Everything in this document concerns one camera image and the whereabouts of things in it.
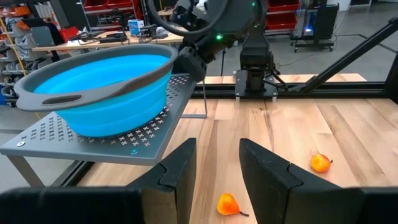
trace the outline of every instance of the gray floor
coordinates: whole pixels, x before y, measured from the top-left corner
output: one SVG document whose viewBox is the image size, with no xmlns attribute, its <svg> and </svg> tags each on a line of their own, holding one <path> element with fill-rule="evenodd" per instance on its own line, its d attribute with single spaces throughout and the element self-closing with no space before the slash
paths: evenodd
<svg viewBox="0 0 398 224">
<path fill-rule="evenodd" d="M 336 27 L 340 30 L 336 30 L 336 34 L 370 36 L 386 25 L 390 18 L 398 16 L 398 4 L 378 4 L 369 9 L 355 8 L 350 10 L 347 16 L 345 15 L 344 12 L 339 13 Z M 357 35 L 339 36 L 337 48 L 333 52 L 299 49 L 297 53 L 294 53 L 293 47 L 290 46 L 290 40 L 286 36 L 269 38 L 275 62 L 282 65 L 279 70 L 283 74 L 319 73 L 363 40 L 362 37 Z M 398 50 L 398 33 L 383 41 L 383 44 Z M 231 75 L 234 70 L 239 70 L 239 53 L 240 47 L 227 51 L 224 75 Z M 377 46 L 346 67 L 343 72 L 360 73 L 364 78 L 371 81 L 385 80 L 394 57 L 394 53 Z M 208 75 L 220 75 L 221 54 L 218 54 L 216 59 L 209 64 Z M 0 144 L 13 138 L 19 130 L 29 127 L 36 121 L 37 118 L 33 113 L 26 113 L 8 106 L 0 106 Z M 51 184 L 72 163 L 72 161 L 36 158 L 28 158 L 28 161 L 47 185 Z M 0 156 L 0 192 L 23 186 L 27 186 L 26 181 L 6 157 Z"/>
</svg>

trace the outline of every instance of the pepper stem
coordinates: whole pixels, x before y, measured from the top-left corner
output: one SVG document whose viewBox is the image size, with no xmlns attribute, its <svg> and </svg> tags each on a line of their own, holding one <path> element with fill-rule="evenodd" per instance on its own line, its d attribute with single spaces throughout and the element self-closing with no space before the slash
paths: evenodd
<svg viewBox="0 0 398 224">
<path fill-rule="evenodd" d="M 239 213 L 240 213 L 241 215 L 244 215 L 245 217 L 249 217 L 249 214 L 243 213 L 243 212 L 241 212 L 241 211 L 239 211 Z"/>
</svg>

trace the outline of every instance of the wooden tabletop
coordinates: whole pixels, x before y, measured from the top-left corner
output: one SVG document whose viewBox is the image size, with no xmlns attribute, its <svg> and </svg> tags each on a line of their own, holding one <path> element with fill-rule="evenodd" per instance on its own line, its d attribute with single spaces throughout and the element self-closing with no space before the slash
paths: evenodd
<svg viewBox="0 0 398 224">
<path fill-rule="evenodd" d="M 312 75 L 281 75 L 304 82 Z M 331 82 L 364 81 L 358 74 Z M 207 83 L 233 83 L 208 77 Z M 398 185 L 398 106 L 388 99 L 208 100 L 207 119 L 181 119 L 164 157 L 188 138 L 197 138 L 197 178 L 190 223 L 256 223 L 239 163 L 239 140 L 249 138 L 313 172 L 310 158 L 333 160 L 316 174 L 342 187 Z M 204 113 L 203 100 L 190 100 L 185 113 Z M 85 186 L 127 185 L 150 167 L 96 163 L 80 182 Z M 234 195 L 249 217 L 223 217 L 220 195 Z"/>
<path fill-rule="evenodd" d="M 171 16 L 173 13 L 173 9 L 168 9 L 168 10 L 161 10 L 157 12 L 160 16 Z"/>
<path fill-rule="evenodd" d="M 114 34 L 115 31 L 109 31 L 105 32 L 103 34 L 100 34 L 99 37 L 106 37 L 108 34 Z M 139 44 L 139 38 L 137 37 L 131 37 L 129 35 L 129 32 L 126 32 L 128 39 L 130 40 L 130 44 Z M 164 38 L 164 39 L 155 39 L 150 41 L 152 44 L 170 44 L 170 43 L 181 43 L 183 37 L 179 35 L 175 35 L 172 33 L 169 33 L 169 35 Z M 128 41 L 126 40 L 123 42 L 123 44 L 127 45 Z M 53 47 L 35 47 L 32 50 L 34 52 L 40 52 L 40 51 L 49 51 L 49 50 L 76 50 L 76 49 L 92 49 L 92 48 L 97 48 L 97 47 L 117 47 L 121 46 L 122 43 L 120 42 L 113 42 L 113 43 L 104 43 L 101 44 L 100 42 L 94 42 L 92 44 L 85 44 L 85 45 L 80 45 L 77 41 L 74 42 L 68 42 L 66 44 L 61 44 L 58 46 L 53 46 Z"/>
</svg>

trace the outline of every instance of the perforated metal shelf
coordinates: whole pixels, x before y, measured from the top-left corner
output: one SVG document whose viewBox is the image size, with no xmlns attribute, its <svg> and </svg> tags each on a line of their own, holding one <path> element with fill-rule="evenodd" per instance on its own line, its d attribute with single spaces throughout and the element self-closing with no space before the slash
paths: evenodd
<svg viewBox="0 0 398 224">
<path fill-rule="evenodd" d="M 186 75 L 172 76 L 167 87 L 165 108 L 152 121 L 126 134 L 108 138 L 82 137 L 53 112 L 2 145 L 0 153 L 154 165 L 161 160 L 195 85 L 195 81 Z"/>
</svg>

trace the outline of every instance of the metal table leg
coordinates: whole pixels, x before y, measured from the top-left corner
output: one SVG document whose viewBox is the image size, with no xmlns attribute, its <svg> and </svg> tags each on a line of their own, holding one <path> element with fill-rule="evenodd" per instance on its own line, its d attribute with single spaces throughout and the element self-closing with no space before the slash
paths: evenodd
<svg viewBox="0 0 398 224">
<path fill-rule="evenodd" d="M 90 51 L 88 49 L 80 49 L 81 54 L 89 53 Z"/>
<path fill-rule="evenodd" d="M 31 187 L 44 187 L 43 182 L 23 156 L 7 156 Z"/>
<path fill-rule="evenodd" d="M 183 114 L 181 118 L 207 118 L 207 101 L 206 101 L 206 88 L 205 81 L 203 80 L 203 99 L 205 101 L 205 114 Z"/>
<path fill-rule="evenodd" d="M 61 60 L 56 50 L 52 50 L 51 53 L 52 53 L 52 62 L 58 62 L 59 60 Z"/>
</svg>

